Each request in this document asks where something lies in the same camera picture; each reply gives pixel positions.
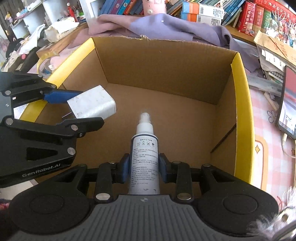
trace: green book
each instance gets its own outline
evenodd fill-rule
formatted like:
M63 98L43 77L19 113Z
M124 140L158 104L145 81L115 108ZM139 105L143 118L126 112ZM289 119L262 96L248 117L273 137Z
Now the green book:
M266 33L266 28L269 27L270 20L271 20L271 12L264 9L261 32Z

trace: purple cloth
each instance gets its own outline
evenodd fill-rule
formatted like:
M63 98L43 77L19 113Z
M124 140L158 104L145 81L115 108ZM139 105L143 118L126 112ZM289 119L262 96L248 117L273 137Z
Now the purple cloth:
M69 48L95 36L146 36L149 39L198 41L239 52L245 68L251 73L260 69L258 58L245 52L225 27L189 22L164 13L146 17L102 14L89 23L88 33L86 31L80 32Z

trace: white cable connector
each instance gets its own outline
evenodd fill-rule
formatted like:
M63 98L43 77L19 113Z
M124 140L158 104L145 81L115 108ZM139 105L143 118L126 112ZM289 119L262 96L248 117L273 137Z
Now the white cable connector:
M288 137L288 135L287 135L286 133L284 133L284 135L283 135L283 139L281 140L281 148L283 149L283 152L284 152L287 156L296 159L296 156L292 156L292 155L287 154L287 152L286 152L285 149L284 149L284 147L285 147L285 143L286 143L286 140L287 140L287 137Z

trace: pink container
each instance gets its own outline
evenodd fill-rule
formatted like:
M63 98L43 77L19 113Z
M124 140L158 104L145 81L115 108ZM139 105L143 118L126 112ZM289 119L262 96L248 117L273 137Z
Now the pink container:
M144 16L166 13L165 0L143 0Z

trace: wooden desk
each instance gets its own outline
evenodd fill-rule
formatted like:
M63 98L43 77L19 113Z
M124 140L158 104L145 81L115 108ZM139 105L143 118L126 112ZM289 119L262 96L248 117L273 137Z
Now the wooden desk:
M256 46L254 43L254 37L247 35L245 33L238 32L236 28L231 27L230 25L225 26L227 30L230 32L233 38L238 39L240 41L243 41L245 43L251 44L253 46Z

